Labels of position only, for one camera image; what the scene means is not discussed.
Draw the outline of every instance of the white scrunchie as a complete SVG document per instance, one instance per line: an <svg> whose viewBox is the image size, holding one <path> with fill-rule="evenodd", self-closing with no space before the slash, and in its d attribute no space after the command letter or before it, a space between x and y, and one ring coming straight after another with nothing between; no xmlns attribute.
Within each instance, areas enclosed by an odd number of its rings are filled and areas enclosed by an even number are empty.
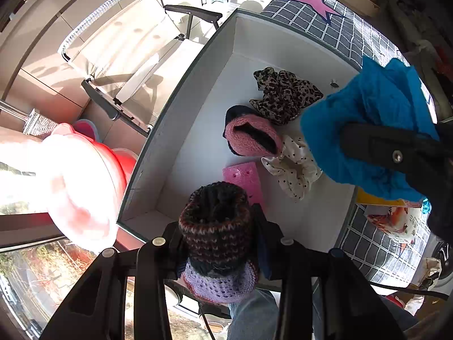
<svg viewBox="0 0 453 340"><path fill-rule="evenodd" d="M314 183L321 176L318 167L308 148L308 145L297 138L295 141L288 135L283 135L283 150L279 157L262 157L263 166L272 175L278 178L280 187L291 198L301 200ZM296 164L291 168L284 161L288 158Z"/></svg>

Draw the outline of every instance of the floor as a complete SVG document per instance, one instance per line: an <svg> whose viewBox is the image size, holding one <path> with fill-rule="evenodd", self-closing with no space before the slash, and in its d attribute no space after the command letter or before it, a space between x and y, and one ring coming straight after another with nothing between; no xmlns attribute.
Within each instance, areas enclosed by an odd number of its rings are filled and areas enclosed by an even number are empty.
<svg viewBox="0 0 453 340"><path fill-rule="evenodd" d="M204 5L203 7L208 10L221 12L223 17L219 21L219 24L222 24L236 8L261 12L270 1L272 0L229 0L228 3L216 2ZM170 17L175 21L180 31L185 33L187 16L171 13ZM378 16L368 19L368 22L380 30L404 52L404 43L386 9L382 9ZM214 32L215 29L212 24L194 19L190 39L205 44L209 38L212 37ZM81 118L89 119L96 125L100 139L110 148L127 148L136 154L139 154L146 140L145 137L138 134L124 122L111 121L105 112L93 102L88 104L85 111L82 113Z"/></svg>

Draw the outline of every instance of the chair backrest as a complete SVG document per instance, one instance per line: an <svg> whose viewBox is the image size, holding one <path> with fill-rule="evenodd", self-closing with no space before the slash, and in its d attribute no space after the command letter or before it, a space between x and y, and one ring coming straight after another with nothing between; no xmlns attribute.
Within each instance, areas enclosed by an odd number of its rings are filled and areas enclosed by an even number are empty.
<svg viewBox="0 0 453 340"><path fill-rule="evenodd" d="M69 64L114 98L150 58L157 63L179 33L157 0L135 0L91 35Z"/></svg>

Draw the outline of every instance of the pink sponge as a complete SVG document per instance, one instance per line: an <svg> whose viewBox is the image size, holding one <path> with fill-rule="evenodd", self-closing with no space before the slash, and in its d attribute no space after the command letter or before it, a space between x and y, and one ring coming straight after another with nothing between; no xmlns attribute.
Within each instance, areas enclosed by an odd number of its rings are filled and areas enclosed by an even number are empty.
<svg viewBox="0 0 453 340"><path fill-rule="evenodd" d="M250 206L259 203L264 209L260 177L255 162L241 163L223 169L223 181L235 184L247 192Z"/></svg>

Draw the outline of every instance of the beige chair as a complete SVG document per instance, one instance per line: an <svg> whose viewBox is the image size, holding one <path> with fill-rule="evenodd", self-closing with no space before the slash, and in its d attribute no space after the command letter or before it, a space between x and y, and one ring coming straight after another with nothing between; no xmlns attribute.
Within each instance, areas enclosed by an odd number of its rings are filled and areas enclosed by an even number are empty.
<svg viewBox="0 0 453 340"><path fill-rule="evenodd" d="M92 34L70 58L66 50L99 16L120 0L108 0L83 20L58 52L85 80L90 98L112 120L121 119L148 135L133 119L152 128L174 88L203 45L190 41L193 16L218 28L222 14L157 0L135 0ZM186 36L167 11L189 15Z"/></svg>

